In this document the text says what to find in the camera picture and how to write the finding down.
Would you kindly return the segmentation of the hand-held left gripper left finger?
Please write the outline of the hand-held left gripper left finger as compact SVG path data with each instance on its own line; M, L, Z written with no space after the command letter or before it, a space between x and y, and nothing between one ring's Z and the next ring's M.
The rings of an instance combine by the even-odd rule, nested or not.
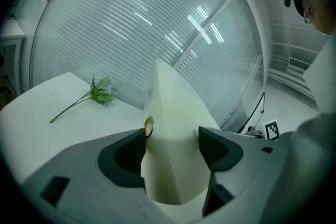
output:
M106 146L98 155L98 166L107 179L119 187L144 188L141 163L146 153L144 129Z

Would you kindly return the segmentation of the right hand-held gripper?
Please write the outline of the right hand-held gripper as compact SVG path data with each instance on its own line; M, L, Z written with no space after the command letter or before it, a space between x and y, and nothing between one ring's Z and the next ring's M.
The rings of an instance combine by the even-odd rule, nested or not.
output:
M277 120L272 120L263 125L264 130L259 131L255 126L249 126L246 135L264 140L276 141L279 138L279 129Z

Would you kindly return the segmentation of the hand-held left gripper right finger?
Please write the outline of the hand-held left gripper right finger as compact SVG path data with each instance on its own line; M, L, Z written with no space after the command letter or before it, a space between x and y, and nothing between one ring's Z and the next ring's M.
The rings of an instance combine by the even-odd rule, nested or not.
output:
M198 145L211 172L202 210L202 216L205 217L234 198L223 184L217 182L215 173L226 172L234 167L242 159L243 149L237 143L201 126L198 128Z

